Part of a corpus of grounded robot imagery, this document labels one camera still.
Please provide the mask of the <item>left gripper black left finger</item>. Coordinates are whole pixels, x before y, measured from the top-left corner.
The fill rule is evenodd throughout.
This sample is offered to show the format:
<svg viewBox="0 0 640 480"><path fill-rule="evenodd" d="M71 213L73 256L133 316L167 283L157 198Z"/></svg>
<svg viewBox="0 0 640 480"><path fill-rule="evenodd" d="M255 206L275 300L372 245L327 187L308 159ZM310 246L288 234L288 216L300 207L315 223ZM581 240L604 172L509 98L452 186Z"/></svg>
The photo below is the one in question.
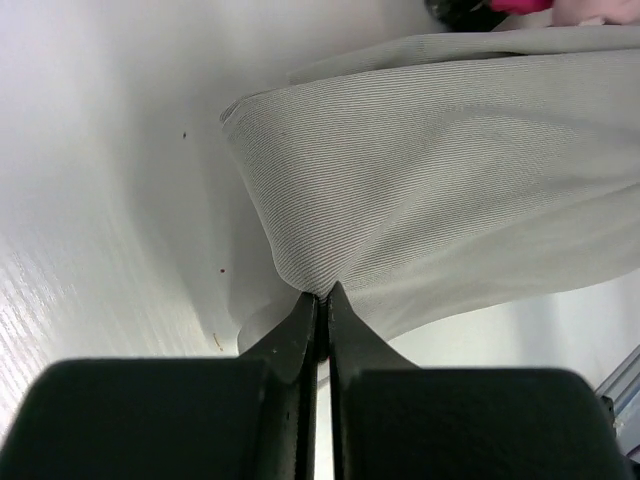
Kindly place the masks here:
<svg viewBox="0 0 640 480"><path fill-rule="evenodd" d="M5 479L310 479L317 299L235 357L80 359L29 388Z"/></svg>

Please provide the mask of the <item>grey trousers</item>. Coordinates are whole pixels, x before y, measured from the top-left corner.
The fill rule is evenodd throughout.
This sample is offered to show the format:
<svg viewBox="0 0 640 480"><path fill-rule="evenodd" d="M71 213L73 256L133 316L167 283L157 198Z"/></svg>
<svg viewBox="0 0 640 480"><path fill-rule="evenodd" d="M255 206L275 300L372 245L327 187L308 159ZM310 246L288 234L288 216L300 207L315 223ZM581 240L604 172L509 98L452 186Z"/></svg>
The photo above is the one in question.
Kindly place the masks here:
<svg viewBox="0 0 640 480"><path fill-rule="evenodd" d="M221 123L279 276L386 339L639 266L635 26L406 37Z"/></svg>

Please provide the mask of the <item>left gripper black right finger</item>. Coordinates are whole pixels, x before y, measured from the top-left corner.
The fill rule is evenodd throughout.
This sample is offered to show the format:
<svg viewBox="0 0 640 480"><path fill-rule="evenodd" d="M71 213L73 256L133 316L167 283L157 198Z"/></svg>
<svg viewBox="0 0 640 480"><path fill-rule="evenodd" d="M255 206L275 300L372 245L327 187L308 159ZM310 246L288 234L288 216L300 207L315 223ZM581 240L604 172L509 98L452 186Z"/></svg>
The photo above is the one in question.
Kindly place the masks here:
<svg viewBox="0 0 640 480"><path fill-rule="evenodd" d="M629 479L605 403L554 368L421 368L327 299L338 479Z"/></svg>

